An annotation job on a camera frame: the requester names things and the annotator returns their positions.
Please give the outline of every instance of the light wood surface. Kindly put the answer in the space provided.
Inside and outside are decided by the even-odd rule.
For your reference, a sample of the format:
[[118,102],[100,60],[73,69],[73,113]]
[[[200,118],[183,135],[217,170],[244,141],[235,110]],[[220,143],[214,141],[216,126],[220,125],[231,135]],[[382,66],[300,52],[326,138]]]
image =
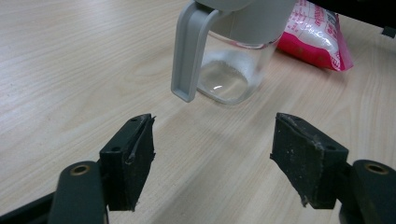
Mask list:
[[269,160],[276,112],[396,167],[396,41],[341,16],[354,67],[319,69],[277,51],[240,105],[170,91],[186,0],[0,1],[0,215],[55,190],[59,173],[151,113],[157,152],[134,213],[110,223],[338,223],[303,208]]

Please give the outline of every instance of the black object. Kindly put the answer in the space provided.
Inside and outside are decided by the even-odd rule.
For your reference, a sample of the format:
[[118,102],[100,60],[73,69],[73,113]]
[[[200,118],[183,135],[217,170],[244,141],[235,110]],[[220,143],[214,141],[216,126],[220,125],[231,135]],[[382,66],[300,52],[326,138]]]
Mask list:
[[316,209],[341,204],[341,223],[396,223],[396,173],[376,161],[347,163],[348,150],[308,122],[277,113],[271,159]]
[[108,223],[110,211],[134,211],[154,159],[150,114],[128,120],[100,160],[65,168],[55,192],[0,217],[1,224]]
[[384,28],[384,35],[394,37],[396,20],[391,0],[308,0],[317,6],[349,18]]

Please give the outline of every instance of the gray handle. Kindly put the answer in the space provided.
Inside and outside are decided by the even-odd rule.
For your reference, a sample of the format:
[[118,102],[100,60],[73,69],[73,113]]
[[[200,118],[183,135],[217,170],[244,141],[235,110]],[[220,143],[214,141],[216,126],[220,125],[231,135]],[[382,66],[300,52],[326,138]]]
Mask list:
[[177,21],[171,90],[185,102],[190,102],[195,97],[210,26],[228,14],[195,1],[190,2],[180,13]]

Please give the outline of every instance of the pink bag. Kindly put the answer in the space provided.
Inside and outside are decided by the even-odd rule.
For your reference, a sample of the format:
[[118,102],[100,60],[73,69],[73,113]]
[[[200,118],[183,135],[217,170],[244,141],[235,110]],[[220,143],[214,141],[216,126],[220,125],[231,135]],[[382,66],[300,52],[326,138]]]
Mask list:
[[295,4],[277,48],[317,67],[345,71],[353,66],[338,15],[306,0]]

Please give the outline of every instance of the clear glass container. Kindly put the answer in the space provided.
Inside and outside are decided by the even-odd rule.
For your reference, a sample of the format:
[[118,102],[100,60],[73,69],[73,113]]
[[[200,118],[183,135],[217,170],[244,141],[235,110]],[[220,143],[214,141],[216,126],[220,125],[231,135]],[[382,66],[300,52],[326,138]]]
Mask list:
[[262,83],[278,39],[267,44],[248,45],[209,32],[198,90],[226,105],[243,102]]

